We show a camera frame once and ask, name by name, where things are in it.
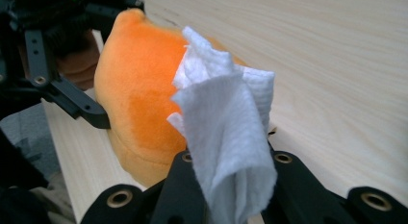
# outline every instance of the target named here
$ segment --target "wood grain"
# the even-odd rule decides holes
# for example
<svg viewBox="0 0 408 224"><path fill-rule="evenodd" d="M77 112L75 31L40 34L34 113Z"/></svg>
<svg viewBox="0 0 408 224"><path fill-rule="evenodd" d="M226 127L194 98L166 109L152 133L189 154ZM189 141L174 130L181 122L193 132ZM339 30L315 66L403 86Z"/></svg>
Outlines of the wood grain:
<svg viewBox="0 0 408 224"><path fill-rule="evenodd" d="M145 5L154 22L191 26L249 65L276 73L270 113L277 126L270 138L275 149L300 157L342 196L352 187L370 186L408 206L408 0L145 0ZM100 181L118 180L117 172L105 170L85 175L94 167L87 162L110 168L115 158L99 159L100 146L112 154L103 132L45 107L60 160L72 155L63 170L78 217L102 189L93 190L103 187ZM85 148L93 152L86 156ZM80 183L81 177L90 179ZM89 190L89 198L81 189Z"/></svg>

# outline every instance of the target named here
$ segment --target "hole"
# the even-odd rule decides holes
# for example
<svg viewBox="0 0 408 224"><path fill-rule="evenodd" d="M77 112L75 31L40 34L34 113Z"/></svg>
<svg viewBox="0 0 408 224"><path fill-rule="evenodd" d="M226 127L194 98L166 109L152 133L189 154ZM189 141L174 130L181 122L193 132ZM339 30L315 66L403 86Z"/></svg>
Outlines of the hole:
<svg viewBox="0 0 408 224"><path fill-rule="evenodd" d="M278 162L281 162L281 163L290 163L290 162L292 162L291 156L286 155L286 154L276 154L276 155L274 156L274 158L275 158Z"/></svg>
<svg viewBox="0 0 408 224"><path fill-rule="evenodd" d="M361 199L370 207L382 212L388 212L393 208L387 199L375 193L363 193L361 194Z"/></svg>
<svg viewBox="0 0 408 224"><path fill-rule="evenodd" d="M109 196L107 204L111 208L121 208L132 201L133 193L128 189L117 191Z"/></svg>
<svg viewBox="0 0 408 224"><path fill-rule="evenodd" d="M340 224L340 222L333 217L324 217L323 218L324 224Z"/></svg>
<svg viewBox="0 0 408 224"><path fill-rule="evenodd" d="M37 84L39 84L39 85L43 85L43 84L45 84L45 83L47 82L47 80L46 80L44 77L42 77L42 76L36 77L36 78L34 79L34 81L35 81Z"/></svg>
<svg viewBox="0 0 408 224"><path fill-rule="evenodd" d="M184 219L181 216L172 216L168 219L167 224L183 224Z"/></svg>
<svg viewBox="0 0 408 224"><path fill-rule="evenodd" d="M192 158L191 158L190 153L184 154L181 158L183 159L184 162L192 162Z"/></svg>
<svg viewBox="0 0 408 224"><path fill-rule="evenodd" d="M276 131L277 131L277 130L278 130L277 127L273 128L273 129L268 133L268 136L271 136L271 135L276 134Z"/></svg>
<svg viewBox="0 0 408 224"><path fill-rule="evenodd" d="M124 193L119 193L117 196L114 197L113 201L115 203L123 203L124 201L126 201L126 199L128 198L128 196Z"/></svg>

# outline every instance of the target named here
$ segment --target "stuffed animal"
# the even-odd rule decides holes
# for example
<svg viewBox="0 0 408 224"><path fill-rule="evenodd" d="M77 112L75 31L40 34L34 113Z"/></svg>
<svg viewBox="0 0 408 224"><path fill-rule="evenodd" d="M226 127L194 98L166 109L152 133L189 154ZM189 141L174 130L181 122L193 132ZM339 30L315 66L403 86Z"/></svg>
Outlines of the stuffed animal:
<svg viewBox="0 0 408 224"><path fill-rule="evenodd" d="M181 30L127 10L116 18L96 68L96 100L110 118L111 144L122 167L146 187L164 179L174 156L186 149L185 139L166 120L181 113L170 98L186 45Z"/></svg>

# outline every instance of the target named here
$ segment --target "metal bolt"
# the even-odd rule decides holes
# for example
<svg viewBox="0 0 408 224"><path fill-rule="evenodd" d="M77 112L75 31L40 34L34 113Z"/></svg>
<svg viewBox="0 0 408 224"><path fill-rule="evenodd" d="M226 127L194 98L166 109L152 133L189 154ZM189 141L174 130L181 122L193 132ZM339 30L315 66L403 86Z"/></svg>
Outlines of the metal bolt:
<svg viewBox="0 0 408 224"><path fill-rule="evenodd" d="M292 162L292 158L289 155L286 154L276 154L274 156L274 158L281 163L291 163Z"/></svg>
<svg viewBox="0 0 408 224"><path fill-rule="evenodd" d="M382 212L388 212L393 208L393 206L387 199L375 193L363 193L361 194L361 199L370 207Z"/></svg>
<svg viewBox="0 0 408 224"><path fill-rule="evenodd" d="M47 82L47 79L45 79L42 76L37 76L34 81L39 84L39 85L44 85Z"/></svg>
<svg viewBox="0 0 408 224"><path fill-rule="evenodd" d="M183 159L184 162L192 162L192 158L191 158L190 153L184 154L181 158Z"/></svg>
<svg viewBox="0 0 408 224"><path fill-rule="evenodd" d="M133 193L129 189L117 191L109 196L106 201L111 208L121 208L132 201Z"/></svg>

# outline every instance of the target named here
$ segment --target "light wood surface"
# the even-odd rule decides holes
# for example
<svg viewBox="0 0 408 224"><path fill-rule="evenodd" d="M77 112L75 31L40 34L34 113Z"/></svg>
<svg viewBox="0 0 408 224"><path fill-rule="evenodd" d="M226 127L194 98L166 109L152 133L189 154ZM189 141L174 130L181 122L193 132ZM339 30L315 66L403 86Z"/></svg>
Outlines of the light wood surface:
<svg viewBox="0 0 408 224"><path fill-rule="evenodd" d="M408 206L408 0L145 0L147 16L217 38L276 73L275 149L323 185L384 190ZM104 131L46 104L78 220L106 187L135 183Z"/></svg>

